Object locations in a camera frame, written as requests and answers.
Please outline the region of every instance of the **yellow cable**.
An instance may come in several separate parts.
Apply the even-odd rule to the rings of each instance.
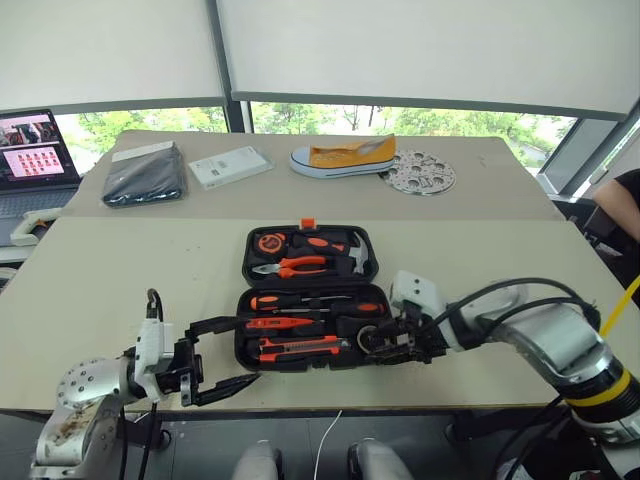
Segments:
[[[627,288],[627,290],[624,292],[624,295],[616,305],[616,308],[614,308],[613,312],[611,312],[611,315],[609,315],[609,318],[607,319],[607,323],[605,323],[604,327],[600,329],[601,336],[606,337],[609,334],[611,329],[618,322],[618,319],[620,318],[620,314],[625,309],[629,301],[631,301],[631,297],[633,296],[635,291],[638,289],[638,287],[640,287],[640,275],[638,275],[636,279],[633,282],[631,282],[631,285],[629,285],[629,288]]]

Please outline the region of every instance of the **laptop screen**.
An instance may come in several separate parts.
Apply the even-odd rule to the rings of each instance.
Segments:
[[[0,191],[78,183],[50,110],[0,114]]]

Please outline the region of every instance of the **case latch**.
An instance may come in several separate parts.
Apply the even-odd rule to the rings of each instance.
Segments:
[[[304,217],[300,219],[300,230],[316,230],[318,225],[314,217]]]

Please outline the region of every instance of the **shoe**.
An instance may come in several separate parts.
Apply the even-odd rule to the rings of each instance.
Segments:
[[[379,140],[334,147],[301,147],[291,153],[290,165],[309,177],[346,177],[389,170],[395,153],[396,137],[388,135]]]

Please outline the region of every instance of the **perforated disc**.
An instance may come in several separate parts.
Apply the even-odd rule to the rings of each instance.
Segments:
[[[434,155],[416,150],[397,152],[395,163],[380,176],[396,190],[411,195],[435,195],[456,183],[451,165]]]

